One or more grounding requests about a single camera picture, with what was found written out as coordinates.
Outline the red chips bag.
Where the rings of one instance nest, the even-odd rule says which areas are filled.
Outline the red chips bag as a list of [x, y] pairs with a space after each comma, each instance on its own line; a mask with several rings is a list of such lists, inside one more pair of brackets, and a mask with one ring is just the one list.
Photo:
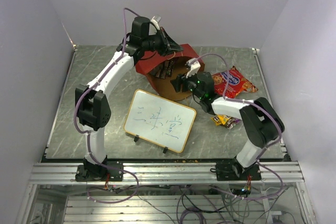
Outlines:
[[230, 68], [229, 76], [227, 71], [224, 71], [213, 74], [212, 79], [215, 93], [223, 95], [225, 91], [225, 96], [231, 99], [236, 98], [242, 92], [256, 93], [258, 91], [258, 88], [245, 78], [235, 66]]

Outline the purple candy packet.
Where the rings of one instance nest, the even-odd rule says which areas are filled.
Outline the purple candy packet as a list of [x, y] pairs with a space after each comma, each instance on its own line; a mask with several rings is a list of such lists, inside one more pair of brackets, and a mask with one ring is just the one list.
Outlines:
[[231, 116], [225, 116], [223, 120], [224, 120], [224, 127], [226, 127], [227, 129], [232, 129], [241, 121], [240, 119]]

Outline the yellow m&m's packet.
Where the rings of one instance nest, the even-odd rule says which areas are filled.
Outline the yellow m&m's packet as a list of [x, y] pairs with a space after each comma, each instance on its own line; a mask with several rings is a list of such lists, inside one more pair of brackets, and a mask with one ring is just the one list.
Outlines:
[[216, 126], [225, 126], [228, 123], [230, 117], [226, 115], [216, 115], [211, 119]]

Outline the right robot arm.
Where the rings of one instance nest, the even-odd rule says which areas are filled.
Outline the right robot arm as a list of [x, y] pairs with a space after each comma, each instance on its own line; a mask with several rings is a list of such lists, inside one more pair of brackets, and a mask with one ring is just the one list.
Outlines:
[[260, 97], [256, 100], [227, 98], [215, 92], [215, 83], [209, 72], [190, 77], [178, 74], [171, 80], [175, 92], [190, 91], [198, 97], [204, 112], [211, 115], [227, 115], [242, 121], [247, 142], [235, 156], [231, 167], [236, 179], [244, 179], [266, 151], [282, 138], [285, 126], [269, 101]]

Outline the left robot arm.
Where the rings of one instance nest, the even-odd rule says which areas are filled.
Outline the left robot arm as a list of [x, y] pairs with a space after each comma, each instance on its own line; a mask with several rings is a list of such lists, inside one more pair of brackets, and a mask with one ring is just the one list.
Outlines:
[[104, 128], [111, 117], [108, 97], [116, 84], [141, 60], [146, 51], [167, 56], [183, 50], [159, 26], [160, 20], [159, 15], [152, 19], [135, 17], [130, 33], [125, 34], [105, 68], [87, 85], [76, 87], [73, 122], [75, 129], [87, 138], [83, 166], [94, 180], [102, 180], [107, 175]]

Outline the red paper bag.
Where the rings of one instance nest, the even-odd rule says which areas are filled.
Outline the red paper bag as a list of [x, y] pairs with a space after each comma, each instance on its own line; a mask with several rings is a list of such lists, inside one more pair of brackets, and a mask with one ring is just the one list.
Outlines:
[[[196, 51], [189, 45], [183, 44], [183, 51], [175, 54], [160, 56], [157, 52], [147, 51], [142, 59], [135, 65], [137, 73], [146, 76], [152, 88], [159, 94], [159, 96], [171, 101], [182, 101], [191, 95], [190, 91], [175, 92], [170, 81], [175, 79], [178, 74], [186, 74], [188, 72], [186, 62], [193, 58], [198, 58]], [[149, 74], [149, 72], [160, 63], [174, 59], [175, 65], [171, 77], [165, 79], [156, 78]]]

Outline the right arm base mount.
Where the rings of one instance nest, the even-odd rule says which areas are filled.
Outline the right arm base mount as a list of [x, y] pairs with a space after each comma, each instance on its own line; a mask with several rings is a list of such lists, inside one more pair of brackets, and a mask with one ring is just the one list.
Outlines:
[[216, 163], [215, 167], [210, 169], [210, 172], [216, 174], [218, 181], [261, 180], [260, 168], [257, 164], [248, 168], [241, 168], [237, 162], [231, 159]]

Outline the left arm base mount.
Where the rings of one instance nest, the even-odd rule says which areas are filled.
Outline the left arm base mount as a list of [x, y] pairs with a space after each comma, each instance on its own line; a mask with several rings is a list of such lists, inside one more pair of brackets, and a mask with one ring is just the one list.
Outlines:
[[111, 182], [121, 182], [123, 179], [123, 165], [118, 162], [107, 162], [107, 165], [112, 167], [112, 169], [84, 161], [82, 165], [77, 167], [75, 181], [99, 182], [108, 180]]

